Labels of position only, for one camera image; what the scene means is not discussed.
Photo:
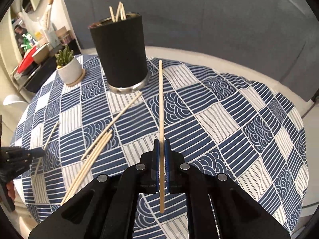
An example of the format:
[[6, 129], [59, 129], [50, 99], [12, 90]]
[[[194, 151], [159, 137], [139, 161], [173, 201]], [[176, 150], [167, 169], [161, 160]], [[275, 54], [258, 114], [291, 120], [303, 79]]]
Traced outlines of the person left hand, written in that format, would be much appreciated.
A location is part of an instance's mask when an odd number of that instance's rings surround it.
[[12, 201], [15, 200], [15, 187], [13, 181], [10, 181], [7, 183], [7, 190], [8, 190], [8, 196], [12, 199]]

